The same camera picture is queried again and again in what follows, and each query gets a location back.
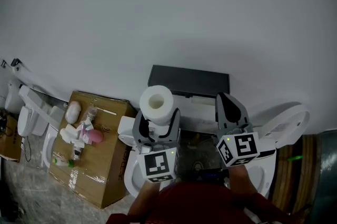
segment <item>red shirt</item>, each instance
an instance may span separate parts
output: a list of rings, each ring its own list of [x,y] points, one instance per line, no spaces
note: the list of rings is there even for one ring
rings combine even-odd
[[[238,196],[226,187],[205,182],[180,182],[163,189],[155,208],[144,219],[113,214],[107,223],[254,223],[243,212],[244,207],[262,222],[293,223],[290,216],[258,193]]]

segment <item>red sleeve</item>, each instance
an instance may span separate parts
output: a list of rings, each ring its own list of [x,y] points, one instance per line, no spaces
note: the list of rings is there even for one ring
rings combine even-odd
[[[141,220],[137,217],[127,216],[123,213],[114,213],[110,215],[106,224],[130,224],[131,222],[139,223]]]
[[[248,210],[256,214],[262,222],[278,221],[282,224],[293,224],[294,219],[281,211],[262,195],[255,193],[250,196],[245,204]]]

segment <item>brown cardboard box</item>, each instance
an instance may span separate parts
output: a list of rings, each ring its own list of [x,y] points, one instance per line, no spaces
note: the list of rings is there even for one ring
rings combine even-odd
[[[17,120],[7,115],[6,133],[0,133],[0,157],[20,161],[21,139],[17,133]]]
[[[101,110],[93,121],[95,129],[104,134],[103,142],[86,144],[81,159],[74,168],[59,167],[51,164],[49,173],[64,186],[69,187],[80,197],[92,204],[104,208],[122,199],[126,194],[124,171],[130,147],[118,139],[118,125],[122,116],[135,117],[136,111],[128,101],[113,100],[98,95],[73,92],[70,102],[78,101],[82,107],[74,127],[78,127],[87,108],[95,105],[98,108],[117,113],[112,115]],[[63,118],[60,129],[67,126]],[[71,159],[73,145],[62,140],[60,132],[54,143],[53,156]]]

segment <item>person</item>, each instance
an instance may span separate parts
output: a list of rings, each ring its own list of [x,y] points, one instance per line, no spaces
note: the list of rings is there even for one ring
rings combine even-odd
[[[112,214],[107,224],[295,222],[257,192],[244,165],[229,168],[229,180],[231,189],[192,181],[175,183],[161,191],[160,183],[145,182],[128,215]],[[245,207],[260,222],[253,222]]]

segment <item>toilet paper core hole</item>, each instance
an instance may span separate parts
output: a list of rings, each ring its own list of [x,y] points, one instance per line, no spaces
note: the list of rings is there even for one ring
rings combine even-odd
[[[164,105],[164,98],[159,94],[155,94],[150,97],[150,99],[148,100],[148,104],[153,109],[159,109],[161,106]]]

